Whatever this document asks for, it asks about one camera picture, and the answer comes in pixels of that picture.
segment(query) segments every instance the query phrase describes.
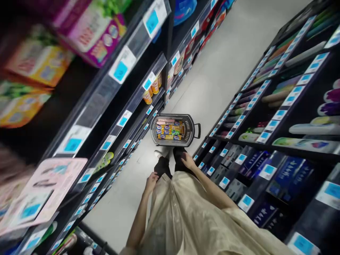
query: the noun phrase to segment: pink product box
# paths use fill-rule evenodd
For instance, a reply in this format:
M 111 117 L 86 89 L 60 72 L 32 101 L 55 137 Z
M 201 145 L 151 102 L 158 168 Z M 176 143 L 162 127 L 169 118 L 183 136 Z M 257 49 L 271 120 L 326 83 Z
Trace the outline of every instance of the pink product box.
M 123 15 L 112 17 L 104 0 L 62 2 L 62 8 L 49 18 L 61 44 L 93 66 L 102 67 L 126 31 Z

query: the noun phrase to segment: person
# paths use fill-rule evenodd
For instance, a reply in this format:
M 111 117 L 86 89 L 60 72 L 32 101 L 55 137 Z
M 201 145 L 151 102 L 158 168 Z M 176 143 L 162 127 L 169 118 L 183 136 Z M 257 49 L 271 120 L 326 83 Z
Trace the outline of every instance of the person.
M 257 227 L 195 165 L 184 148 L 174 148 L 173 176 L 169 159 L 159 151 L 155 155 L 158 163 L 147 179 L 126 247 L 120 255 L 293 255 L 269 231 Z

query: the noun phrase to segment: hand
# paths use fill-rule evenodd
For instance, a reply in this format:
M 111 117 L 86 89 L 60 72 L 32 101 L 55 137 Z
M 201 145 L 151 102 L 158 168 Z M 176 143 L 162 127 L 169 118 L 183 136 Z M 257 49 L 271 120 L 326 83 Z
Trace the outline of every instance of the hand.
M 159 176 L 156 172 L 152 172 L 149 176 L 149 178 L 146 180 L 146 185 L 144 189 L 144 193 L 147 195 L 150 195 L 153 189 L 156 186 L 156 182 L 158 180 Z
M 185 159 L 181 158 L 183 164 L 189 168 L 191 171 L 194 171 L 197 167 L 195 164 L 195 161 L 193 160 L 193 158 L 186 152 L 183 152 Z

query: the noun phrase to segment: basket handle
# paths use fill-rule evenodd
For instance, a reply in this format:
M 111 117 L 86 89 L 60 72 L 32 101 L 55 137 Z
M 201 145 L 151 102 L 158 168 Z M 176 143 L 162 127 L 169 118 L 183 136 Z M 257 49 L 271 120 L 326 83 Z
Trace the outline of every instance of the basket handle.
M 194 135 L 194 137 L 197 138 L 197 139 L 200 139 L 201 138 L 201 124 L 197 123 L 197 124 L 195 124 L 195 126 L 196 125 L 198 126 L 198 137 L 196 137 L 195 135 Z

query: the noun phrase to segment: aisle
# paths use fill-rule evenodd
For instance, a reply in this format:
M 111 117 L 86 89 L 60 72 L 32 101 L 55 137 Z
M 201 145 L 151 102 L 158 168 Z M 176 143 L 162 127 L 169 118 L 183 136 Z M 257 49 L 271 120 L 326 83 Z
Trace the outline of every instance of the aisle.
M 244 83 L 278 30 L 310 0 L 237 0 L 210 39 L 164 113 L 190 114 L 201 123 L 201 139 L 187 151 L 192 155 L 204 136 Z M 158 159 L 147 134 L 117 182 L 87 215 L 84 222 L 117 252 L 126 243 L 146 178 Z M 174 160 L 170 160 L 170 169 Z

